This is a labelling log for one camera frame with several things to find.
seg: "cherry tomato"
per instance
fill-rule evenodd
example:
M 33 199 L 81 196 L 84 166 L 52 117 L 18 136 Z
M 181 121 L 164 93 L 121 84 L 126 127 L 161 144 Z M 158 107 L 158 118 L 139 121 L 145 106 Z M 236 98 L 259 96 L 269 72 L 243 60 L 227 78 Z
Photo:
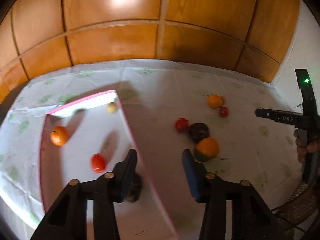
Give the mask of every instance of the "cherry tomato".
M 227 107 L 223 106 L 223 107 L 220 108 L 219 114 L 222 117 L 227 117 L 228 114 L 229 114 L 229 109 Z
M 184 118 L 179 118 L 175 124 L 174 124 L 176 130 L 178 132 L 184 132 L 188 129 L 189 127 L 189 120 L 184 119 Z
M 92 155 L 90 159 L 91 169 L 96 173 L 102 173 L 106 168 L 106 161 L 99 153 Z

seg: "table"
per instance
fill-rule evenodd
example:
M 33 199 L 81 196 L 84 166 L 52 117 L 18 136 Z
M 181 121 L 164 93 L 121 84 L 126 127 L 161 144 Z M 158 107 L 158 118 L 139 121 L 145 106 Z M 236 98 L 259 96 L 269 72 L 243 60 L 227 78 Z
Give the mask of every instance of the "table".
M 37 77 L 21 91 L 0 128 L 0 195 L 32 228 L 44 216 L 39 187 L 39 142 L 45 114 L 66 102 L 114 89 L 147 171 L 181 239 L 198 236 L 204 205 L 192 199 L 181 154 L 194 147 L 173 124 L 204 122 L 220 144 L 205 163 L 225 180 L 248 179 L 271 207 L 300 181 L 291 126 L 257 118 L 258 107 L 288 110 L 271 85 L 233 72 L 164 60 L 121 60 L 77 65 Z M 226 98 L 227 118 L 206 97 Z

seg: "wooden wall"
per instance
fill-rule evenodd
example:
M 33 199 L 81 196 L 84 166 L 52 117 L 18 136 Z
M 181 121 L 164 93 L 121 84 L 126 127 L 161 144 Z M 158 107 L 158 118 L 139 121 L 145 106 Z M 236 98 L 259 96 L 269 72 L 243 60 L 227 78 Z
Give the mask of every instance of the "wooden wall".
M 0 25 L 0 101 L 60 68 L 157 58 L 271 82 L 299 0 L 17 0 Z

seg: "dark purple fruit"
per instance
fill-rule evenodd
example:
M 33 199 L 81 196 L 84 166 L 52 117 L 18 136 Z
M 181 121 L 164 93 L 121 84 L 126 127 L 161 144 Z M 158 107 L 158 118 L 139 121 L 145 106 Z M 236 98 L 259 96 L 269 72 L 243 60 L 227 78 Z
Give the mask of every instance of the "dark purple fruit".
M 203 122 L 196 122 L 189 126 L 188 136 L 194 143 L 198 143 L 202 139 L 210 137 L 209 127 Z

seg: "white wall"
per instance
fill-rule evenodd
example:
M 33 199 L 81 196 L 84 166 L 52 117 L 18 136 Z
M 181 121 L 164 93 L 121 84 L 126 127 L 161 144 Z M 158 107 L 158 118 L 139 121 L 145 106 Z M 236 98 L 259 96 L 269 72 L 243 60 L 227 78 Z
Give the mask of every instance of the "white wall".
M 289 50 L 272 84 L 293 111 L 302 102 L 295 68 L 306 68 L 320 109 L 320 27 L 304 2 L 300 1 L 300 13 Z

